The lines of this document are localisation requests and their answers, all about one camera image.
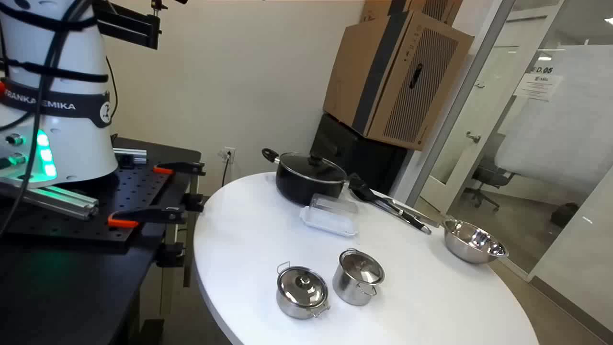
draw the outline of wall outlet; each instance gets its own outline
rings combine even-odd
[[[218,155],[222,158],[224,163],[228,158],[230,158],[229,164],[232,164],[234,163],[234,157],[236,156],[236,149],[234,147],[225,146],[222,150],[219,151]]]

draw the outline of plastic container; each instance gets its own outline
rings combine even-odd
[[[354,224],[357,205],[350,201],[315,194],[311,206],[300,210],[300,218],[309,227],[342,236],[355,236],[358,231]]]

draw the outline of green light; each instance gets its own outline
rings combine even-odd
[[[56,177],[58,172],[55,170],[55,165],[45,164],[45,174],[49,177]]]
[[[50,149],[44,149],[40,151],[40,157],[43,161],[51,162],[53,161],[53,154],[51,154]]]
[[[47,135],[45,133],[43,133],[42,131],[39,131],[38,137],[36,137],[36,142],[40,145],[40,146],[49,146],[49,138],[47,137]]]

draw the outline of black pot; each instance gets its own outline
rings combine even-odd
[[[262,149],[262,155],[279,164],[276,187],[283,196],[298,204],[309,205],[315,193],[338,198],[347,179],[341,167],[321,157],[295,152],[279,156],[271,149]]]

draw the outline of cardboard box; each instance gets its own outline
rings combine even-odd
[[[409,10],[422,12],[452,25],[462,0],[366,0],[360,21],[369,21]]]
[[[348,26],[324,110],[366,138],[421,150],[472,41],[413,11]]]

